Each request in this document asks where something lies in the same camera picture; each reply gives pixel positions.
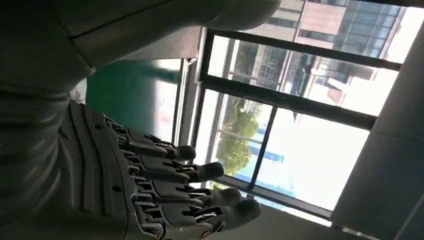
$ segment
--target gray wall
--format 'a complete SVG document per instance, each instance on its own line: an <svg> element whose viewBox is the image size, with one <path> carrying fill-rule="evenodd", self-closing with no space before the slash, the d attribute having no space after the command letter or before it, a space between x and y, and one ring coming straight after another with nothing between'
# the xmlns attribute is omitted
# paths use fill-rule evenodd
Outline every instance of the gray wall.
<svg viewBox="0 0 424 240"><path fill-rule="evenodd" d="M363 240L268 206L262 205L261 211L254 221L215 233L207 240Z"/></svg>

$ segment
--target tree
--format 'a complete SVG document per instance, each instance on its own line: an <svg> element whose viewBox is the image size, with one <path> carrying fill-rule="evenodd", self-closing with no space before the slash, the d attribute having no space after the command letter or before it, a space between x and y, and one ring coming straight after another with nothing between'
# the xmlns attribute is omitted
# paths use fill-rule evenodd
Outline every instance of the tree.
<svg viewBox="0 0 424 240"><path fill-rule="evenodd" d="M227 108L223 128L232 133L251 138L258 131L257 112L246 112L246 101L234 98L231 106ZM221 161L225 174L234 175L247 166L252 153L248 141L237 136L223 134L218 144L216 157Z"/></svg>

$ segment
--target green wall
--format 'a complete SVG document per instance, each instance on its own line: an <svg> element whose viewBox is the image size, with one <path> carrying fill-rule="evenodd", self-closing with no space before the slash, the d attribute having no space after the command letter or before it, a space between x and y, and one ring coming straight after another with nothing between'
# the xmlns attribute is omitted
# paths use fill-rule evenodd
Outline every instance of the green wall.
<svg viewBox="0 0 424 240"><path fill-rule="evenodd" d="M121 60L99 68L87 79L87 105L125 127L155 134L158 122L154 116L158 110L157 95L160 91L158 82L174 83L176 86L180 77L175 67L166 69L163 64L158 67L159 61ZM176 94L176 87L175 93L167 92L167 102L175 105Z"/></svg>

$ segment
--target gray robot arm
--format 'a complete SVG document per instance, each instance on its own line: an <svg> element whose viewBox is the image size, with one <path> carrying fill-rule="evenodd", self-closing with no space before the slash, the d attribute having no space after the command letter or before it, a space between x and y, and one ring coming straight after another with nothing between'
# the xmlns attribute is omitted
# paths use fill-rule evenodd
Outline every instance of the gray robot arm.
<svg viewBox="0 0 424 240"><path fill-rule="evenodd" d="M81 79L179 28L252 28L278 6L273 0L5 4L0 10L0 228L28 219L52 198L67 201L57 192L74 188L69 169L77 160L69 156L76 150L63 132L63 119L70 114L68 92ZM239 9L245 12L234 17ZM81 123L73 124L71 129Z"/></svg>

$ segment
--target building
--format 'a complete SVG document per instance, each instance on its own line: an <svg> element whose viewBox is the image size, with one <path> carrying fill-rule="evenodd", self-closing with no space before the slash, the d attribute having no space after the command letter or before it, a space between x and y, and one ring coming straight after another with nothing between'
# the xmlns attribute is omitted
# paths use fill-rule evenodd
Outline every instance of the building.
<svg viewBox="0 0 424 240"><path fill-rule="evenodd" d="M284 0L267 23L246 32L384 59L405 10L353 0ZM333 105L341 104L352 78L375 77L370 67L272 46L237 42L233 52L233 80L301 97L320 85Z"/></svg>

